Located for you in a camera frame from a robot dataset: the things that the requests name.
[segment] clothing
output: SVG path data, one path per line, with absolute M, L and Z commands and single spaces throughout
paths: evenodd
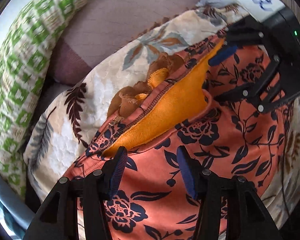
M 64 174 L 70 179 L 83 178 L 100 169 L 118 146 L 128 146 L 128 161 L 119 191 L 113 200 L 105 202 L 114 239 L 169 240 L 176 236 L 191 239 L 200 203 L 186 192 L 176 158 L 180 145 L 185 145 L 191 157 L 198 159 L 203 167 L 221 177 L 245 176 L 254 183 L 259 196 L 276 173 L 292 106 L 284 105 L 271 113 L 260 114 L 246 100 L 232 103 L 213 99 L 236 86 L 255 82 L 270 62 L 261 49 L 251 46 L 237 49 L 220 64 L 209 66 L 208 61 L 221 47 L 223 36 L 223 32 L 218 32 L 178 52 L 186 63 L 154 87 L 130 116 L 113 123 L 119 111 L 112 114 L 86 152 Z M 199 100 L 201 109 L 189 111 L 192 105 L 183 106 L 179 102 L 174 106 L 175 111 L 165 112 L 162 106 L 182 96 L 180 87 L 184 86 L 184 80 L 188 78 L 187 82 L 191 83 L 192 78 L 198 78 L 192 73 L 205 67 L 207 72 L 201 75 L 205 78 L 200 84 L 204 95 Z M 176 88 L 180 89 L 179 94 L 173 92 Z M 148 118 L 157 107 L 162 109 L 162 114 Z M 157 129 L 161 122 L 177 120 L 179 107 L 191 116 L 172 128 L 166 126 L 167 131 L 160 130 L 162 134 L 153 140 L 152 135 L 143 134 Z M 220 232 L 226 229 L 226 218 L 226 198 L 223 198 Z

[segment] dark brown fern print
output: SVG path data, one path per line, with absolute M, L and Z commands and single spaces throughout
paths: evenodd
M 82 145 L 88 148 L 89 145 L 82 139 L 82 135 L 80 134 L 82 130 L 79 124 L 79 120 L 81 120 L 80 112 L 83 111 L 80 104 L 84 103 L 83 99 L 85 92 L 87 92 L 86 83 L 82 83 L 80 86 L 68 90 L 65 105 L 68 104 L 67 114 L 69 114 L 69 120 L 71 120 L 72 123 L 74 136 L 78 139 L 79 143 L 82 142 Z

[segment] beige floral blanket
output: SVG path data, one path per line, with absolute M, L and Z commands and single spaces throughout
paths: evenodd
M 186 11 L 130 42 L 97 65 L 80 84 L 60 94 L 40 117 L 24 153 L 28 177 L 40 199 L 45 199 L 86 149 L 106 120 L 116 92 L 144 80 L 150 63 L 160 52 L 172 55 L 247 15 L 239 6 Z M 287 219 L 282 192 L 289 212 L 300 198 L 300 98 L 295 101 L 287 151 L 281 164 L 283 170 L 278 170 L 262 196 L 279 227 Z M 83 237 L 83 222 L 79 224 Z

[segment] coral floral fabric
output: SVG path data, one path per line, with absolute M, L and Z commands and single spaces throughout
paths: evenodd
M 80 179 L 100 169 L 107 160 L 103 151 L 153 109 L 162 95 L 185 77 L 223 36 L 222 31 L 218 32 L 179 52 L 182 58 L 190 59 L 158 85 L 128 118 L 111 126 L 115 114 L 109 117 L 65 176 Z M 176 157 L 180 145 L 185 145 L 202 166 L 221 177 L 243 175 L 254 182 L 259 196 L 263 194 L 284 149 L 291 105 L 260 114 L 246 100 L 233 103 L 213 98 L 246 82 L 255 82 L 269 61 L 257 46 L 237 49 L 222 63 L 209 67 L 202 84 L 208 103 L 204 111 L 176 124 L 153 141 L 128 149 L 119 191 L 113 200 L 105 202 L 115 240 L 192 239 L 200 204 L 186 192 Z M 226 229 L 226 219 L 224 198 L 220 232 Z

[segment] green and white checkered pillow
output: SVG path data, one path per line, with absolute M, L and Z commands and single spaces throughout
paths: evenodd
M 0 49 L 0 174 L 21 196 L 26 167 L 18 152 L 39 99 L 52 49 L 87 0 L 33 0 Z

